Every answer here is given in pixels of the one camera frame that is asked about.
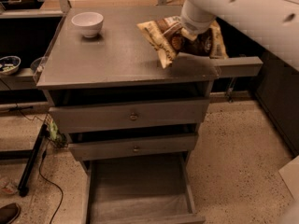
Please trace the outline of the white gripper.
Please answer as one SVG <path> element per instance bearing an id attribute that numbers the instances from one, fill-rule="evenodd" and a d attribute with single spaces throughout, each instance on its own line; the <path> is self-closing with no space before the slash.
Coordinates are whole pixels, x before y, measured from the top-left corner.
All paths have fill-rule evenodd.
<path id="1" fill-rule="evenodd" d="M 207 31 L 210 24 L 216 19 L 216 16 L 186 0 L 183 4 L 180 18 L 183 26 L 181 34 L 185 38 L 194 41 L 197 35 Z"/>

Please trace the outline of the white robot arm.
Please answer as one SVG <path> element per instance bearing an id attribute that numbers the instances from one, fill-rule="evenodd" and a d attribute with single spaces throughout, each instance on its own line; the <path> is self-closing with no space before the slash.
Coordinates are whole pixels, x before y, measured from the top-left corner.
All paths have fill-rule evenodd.
<path id="1" fill-rule="evenodd" d="M 199 35 L 220 18 L 299 70 L 299 0 L 185 0 L 183 27 Z"/>

